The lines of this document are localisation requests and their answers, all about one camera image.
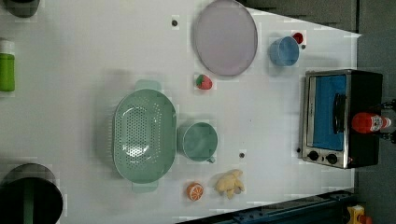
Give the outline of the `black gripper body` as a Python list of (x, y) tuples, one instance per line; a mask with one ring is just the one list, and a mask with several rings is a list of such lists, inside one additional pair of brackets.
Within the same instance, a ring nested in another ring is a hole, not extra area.
[(377, 137), (390, 141), (392, 144), (396, 143), (396, 133), (388, 132), (388, 129), (395, 127), (395, 120), (388, 117), (378, 115), (382, 110), (395, 111), (396, 101), (391, 100), (379, 105), (375, 105), (373, 110), (375, 114), (371, 117), (370, 131)]

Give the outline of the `black robot base upper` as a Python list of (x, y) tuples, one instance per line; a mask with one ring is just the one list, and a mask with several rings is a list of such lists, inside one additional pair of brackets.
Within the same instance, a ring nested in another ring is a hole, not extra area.
[(6, 10), (19, 18), (34, 16), (40, 4), (40, 0), (2, 0)]

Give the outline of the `black robot base lower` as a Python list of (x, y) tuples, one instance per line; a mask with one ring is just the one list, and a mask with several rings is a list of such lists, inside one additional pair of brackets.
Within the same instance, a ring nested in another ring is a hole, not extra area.
[(1, 224), (57, 224), (63, 209), (56, 177), (44, 165), (22, 164), (1, 181)]

